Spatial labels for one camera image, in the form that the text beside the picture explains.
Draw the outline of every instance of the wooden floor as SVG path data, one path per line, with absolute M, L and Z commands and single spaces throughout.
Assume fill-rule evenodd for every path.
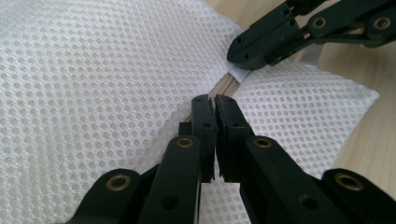
M 247 29 L 281 4 L 279 0 L 205 0 L 231 21 Z M 335 1 L 325 3 L 327 7 Z M 306 23 L 308 17 L 298 20 Z M 379 99 L 344 145 L 334 167 L 365 176 L 396 199 L 396 42 L 377 49 L 326 44 L 318 68 L 375 90 Z

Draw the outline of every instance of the honeycomb textured fabric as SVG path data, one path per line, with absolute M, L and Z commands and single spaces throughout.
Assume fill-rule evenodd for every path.
M 241 32 L 193 0 L 0 8 L 2 223 L 66 222 L 100 175 L 155 165 Z
M 378 93 L 299 63 L 253 71 L 233 95 L 254 133 L 275 139 L 321 178 Z M 203 185 L 203 223 L 249 223 L 239 185 Z
M 229 70 L 241 30 L 200 1 L 0 2 L 0 218 L 66 222 L 102 174 L 153 166 L 190 100 Z M 282 63 L 235 94 L 257 134 L 318 176 L 377 94 Z M 235 184 L 204 185 L 202 223 L 248 222 Z

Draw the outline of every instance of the light wood surface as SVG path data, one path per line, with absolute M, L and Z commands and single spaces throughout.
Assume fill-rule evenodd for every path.
M 217 12 L 247 29 L 281 4 L 279 0 L 205 0 Z M 321 8 L 333 4 L 328 1 Z M 301 25 L 308 17 L 298 20 Z M 326 44 L 318 68 L 375 90 L 379 99 L 349 136 L 334 167 L 365 176 L 396 199 L 396 42 L 377 49 Z

